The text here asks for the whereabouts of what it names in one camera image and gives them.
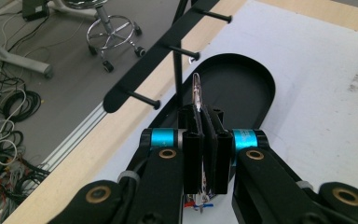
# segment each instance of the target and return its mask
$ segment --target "metal rod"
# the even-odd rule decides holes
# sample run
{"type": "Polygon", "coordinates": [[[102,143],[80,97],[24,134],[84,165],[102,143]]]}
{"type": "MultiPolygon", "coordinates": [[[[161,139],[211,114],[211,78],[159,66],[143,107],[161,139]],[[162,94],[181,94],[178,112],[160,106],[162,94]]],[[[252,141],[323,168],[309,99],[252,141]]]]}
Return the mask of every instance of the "metal rod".
{"type": "Polygon", "coordinates": [[[175,74],[176,106],[180,108],[183,106],[182,55],[177,52],[173,53],[173,70],[175,74]]]}
{"type": "Polygon", "coordinates": [[[195,60],[198,60],[200,58],[200,53],[199,52],[191,52],[191,51],[188,51],[186,49],[180,49],[180,48],[177,48],[177,47],[174,47],[174,46],[168,46],[169,49],[177,52],[177,53],[181,53],[181,54],[185,54],[189,57],[192,57],[194,58],[195,60]]]}
{"type": "Polygon", "coordinates": [[[141,94],[138,94],[134,91],[126,91],[126,93],[135,99],[138,99],[144,103],[147,103],[148,105],[152,105],[154,107],[154,109],[159,109],[159,107],[161,106],[161,102],[159,100],[154,101],[154,100],[147,98],[141,94]]]}
{"type": "Polygon", "coordinates": [[[210,17],[222,20],[222,21],[226,21],[228,23],[231,23],[231,21],[232,21],[232,16],[224,16],[224,15],[220,15],[220,14],[210,12],[210,11],[201,11],[200,13],[204,14],[205,16],[210,16],[210,17]]]}
{"type": "Polygon", "coordinates": [[[178,8],[176,9],[175,12],[175,16],[173,17],[172,24],[174,24],[177,20],[179,20],[179,18],[183,16],[186,10],[187,2],[188,2],[187,0],[180,0],[178,8]]]}

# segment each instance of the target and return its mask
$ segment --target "cable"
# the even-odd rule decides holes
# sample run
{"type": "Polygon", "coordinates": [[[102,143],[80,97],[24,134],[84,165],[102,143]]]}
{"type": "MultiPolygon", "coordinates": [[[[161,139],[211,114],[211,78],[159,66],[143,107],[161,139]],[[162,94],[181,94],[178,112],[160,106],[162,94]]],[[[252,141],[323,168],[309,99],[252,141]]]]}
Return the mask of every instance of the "cable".
{"type": "Polygon", "coordinates": [[[49,15],[50,15],[50,13],[49,13],[49,10],[48,10],[48,15],[46,16],[46,18],[45,18],[42,22],[40,22],[39,25],[37,25],[37,26],[33,29],[33,31],[32,31],[31,33],[29,33],[28,35],[25,35],[25,36],[23,36],[22,38],[20,38],[20,39],[19,39],[16,43],[14,43],[7,51],[13,50],[16,46],[20,45],[21,43],[23,43],[23,42],[27,41],[28,39],[30,39],[31,37],[33,37],[33,36],[36,34],[36,32],[39,30],[39,28],[48,20],[49,15]]]}
{"type": "Polygon", "coordinates": [[[26,91],[24,94],[22,92],[17,92],[7,98],[5,105],[2,108],[2,113],[6,119],[12,120],[14,123],[23,121],[31,117],[40,107],[40,96],[34,91],[26,91]],[[23,101],[21,103],[20,110],[17,115],[10,113],[10,109],[18,101],[23,101]]]}

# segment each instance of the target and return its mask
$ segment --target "stool wheel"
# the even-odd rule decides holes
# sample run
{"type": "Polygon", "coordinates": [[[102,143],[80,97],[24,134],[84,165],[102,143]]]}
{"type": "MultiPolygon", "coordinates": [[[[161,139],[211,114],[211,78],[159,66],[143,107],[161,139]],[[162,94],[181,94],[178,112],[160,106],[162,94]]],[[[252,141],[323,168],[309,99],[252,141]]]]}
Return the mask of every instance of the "stool wheel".
{"type": "Polygon", "coordinates": [[[133,30],[135,31],[135,35],[141,35],[142,34],[141,27],[136,22],[134,22],[133,24],[135,25],[133,28],[133,30]]]}
{"type": "Polygon", "coordinates": [[[115,67],[108,61],[103,62],[103,68],[106,70],[106,72],[110,73],[115,69],[115,67]]]}
{"type": "Polygon", "coordinates": [[[89,45],[89,52],[91,53],[91,55],[97,55],[97,49],[93,48],[92,46],[89,45]]]}
{"type": "Polygon", "coordinates": [[[138,57],[142,57],[142,56],[144,56],[146,54],[146,50],[144,48],[142,48],[142,47],[138,47],[138,48],[135,49],[135,54],[138,57]]]}

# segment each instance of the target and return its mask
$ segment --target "gray floor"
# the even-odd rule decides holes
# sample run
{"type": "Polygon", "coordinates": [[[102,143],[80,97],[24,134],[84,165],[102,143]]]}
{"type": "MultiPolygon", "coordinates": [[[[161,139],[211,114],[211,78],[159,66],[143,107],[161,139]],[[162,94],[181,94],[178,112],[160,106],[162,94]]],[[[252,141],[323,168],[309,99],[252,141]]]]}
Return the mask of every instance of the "gray floor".
{"type": "MultiPolygon", "coordinates": [[[[136,21],[143,30],[141,36],[133,39],[145,49],[150,48],[172,24],[177,3],[161,0],[114,0],[105,5],[108,14],[123,15],[136,21]]],[[[21,4],[9,9],[18,12],[21,4]]],[[[1,27],[8,16],[0,17],[0,43],[4,43],[1,27]]],[[[26,35],[42,20],[29,21],[13,37],[11,46],[18,38],[26,35]]],[[[21,16],[7,23],[6,34],[12,36],[26,22],[21,16]]],[[[115,70],[108,74],[98,56],[91,56],[86,44],[86,32],[93,19],[52,11],[48,21],[28,40],[12,52],[25,55],[33,49],[61,42],[80,29],[73,38],[63,44],[40,49],[27,57],[53,66],[54,77],[46,80],[37,73],[8,66],[14,76],[21,76],[27,90],[41,95],[43,104],[32,117],[16,125],[24,133],[25,158],[34,164],[42,162],[69,133],[103,100],[104,95],[137,61],[129,45],[120,46],[107,53],[107,59],[115,70]]]]}

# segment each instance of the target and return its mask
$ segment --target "stool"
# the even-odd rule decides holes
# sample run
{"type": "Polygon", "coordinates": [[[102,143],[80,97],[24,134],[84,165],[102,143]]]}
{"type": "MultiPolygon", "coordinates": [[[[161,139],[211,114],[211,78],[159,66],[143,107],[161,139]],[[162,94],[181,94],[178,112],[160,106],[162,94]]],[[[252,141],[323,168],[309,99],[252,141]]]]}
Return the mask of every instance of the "stool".
{"type": "Polygon", "coordinates": [[[95,21],[87,31],[87,43],[89,51],[92,55],[100,52],[103,58],[103,68],[107,72],[112,72],[114,66],[104,57],[104,51],[116,48],[124,43],[130,44],[135,54],[142,57],[146,51],[142,47],[137,47],[131,40],[132,34],[141,35],[142,30],[136,22],[123,16],[107,15],[103,8],[103,4],[107,0],[62,0],[69,8],[73,9],[89,9],[95,8],[98,14],[98,20],[95,21]]]}

